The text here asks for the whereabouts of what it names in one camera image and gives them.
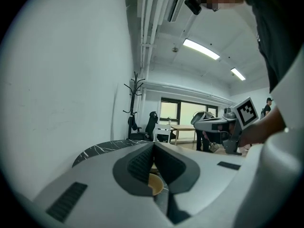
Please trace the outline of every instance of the fluorescent ceiling light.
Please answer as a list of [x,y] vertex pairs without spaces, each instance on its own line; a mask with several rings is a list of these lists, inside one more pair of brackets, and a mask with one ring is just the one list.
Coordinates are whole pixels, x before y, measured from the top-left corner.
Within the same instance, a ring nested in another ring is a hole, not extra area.
[[242,81],[245,80],[245,77],[243,75],[241,75],[240,72],[238,72],[238,70],[234,67],[233,69],[231,69],[231,71],[238,76]]
[[216,60],[216,59],[219,58],[219,55],[215,54],[213,51],[210,51],[209,49],[207,49],[207,48],[205,48],[205,47],[203,47],[203,46],[201,46],[201,45],[199,45],[199,44],[197,44],[197,43],[195,43],[193,41],[190,41],[188,39],[185,39],[183,45],[187,46],[187,47],[190,47],[190,48],[192,48],[194,50],[197,50],[197,51],[199,51],[201,53],[204,53],[205,55],[213,58],[214,60]]

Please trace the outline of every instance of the person's arm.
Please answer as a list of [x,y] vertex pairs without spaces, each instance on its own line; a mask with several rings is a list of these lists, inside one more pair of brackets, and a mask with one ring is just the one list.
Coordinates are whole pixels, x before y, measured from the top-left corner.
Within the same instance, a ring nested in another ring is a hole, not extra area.
[[246,128],[241,137],[239,146],[245,146],[252,143],[263,143],[274,133],[284,130],[285,123],[277,107],[268,113],[261,121]]

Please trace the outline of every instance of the white chair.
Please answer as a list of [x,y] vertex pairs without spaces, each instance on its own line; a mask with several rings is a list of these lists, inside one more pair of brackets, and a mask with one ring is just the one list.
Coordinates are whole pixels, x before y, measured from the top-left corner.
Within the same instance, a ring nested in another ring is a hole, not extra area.
[[170,133],[171,133],[171,126],[170,125],[163,125],[163,124],[155,124],[153,130],[153,142],[157,141],[157,135],[163,134],[168,136],[168,143],[170,143]]

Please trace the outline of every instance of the window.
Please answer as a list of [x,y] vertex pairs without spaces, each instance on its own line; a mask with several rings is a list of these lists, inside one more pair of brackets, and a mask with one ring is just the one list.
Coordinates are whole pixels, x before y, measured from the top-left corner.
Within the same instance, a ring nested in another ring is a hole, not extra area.
[[[193,115],[200,111],[211,112],[216,117],[218,116],[217,106],[162,98],[160,124],[169,124],[169,117],[171,125],[191,125]],[[180,131],[178,139],[193,139],[193,136],[193,131]]]
[[178,124],[180,111],[180,101],[173,99],[161,99],[161,115],[160,121],[168,122],[168,118],[171,122],[176,122]]

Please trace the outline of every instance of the coat rack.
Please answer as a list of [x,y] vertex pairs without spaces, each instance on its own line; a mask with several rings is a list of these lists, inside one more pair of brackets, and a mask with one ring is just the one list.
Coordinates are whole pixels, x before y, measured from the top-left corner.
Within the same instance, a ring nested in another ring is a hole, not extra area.
[[131,89],[128,85],[124,84],[125,86],[127,86],[131,90],[131,94],[130,95],[132,95],[130,110],[128,112],[123,111],[125,113],[130,113],[129,121],[128,121],[128,123],[129,123],[128,139],[130,139],[131,128],[132,128],[132,124],[133,124],[133,121],[134,121],[134,115],[137,113],[137,112],[133,112],[135,96],[138,95],[136,92],[140,91],[140,88],[143,85],[143,83],[141,83],[139,86],[137,86],[137,85],[138,85],[139,82],[145,80],[145,78],[144,78],[144,79],[141,79],[141,80],[137,81],[138,74],[136,74],[135,72],[134,72],[134,76],[135,76],[135,80],[131,78],[131,80],[134,81],[134,88],[133,89]]

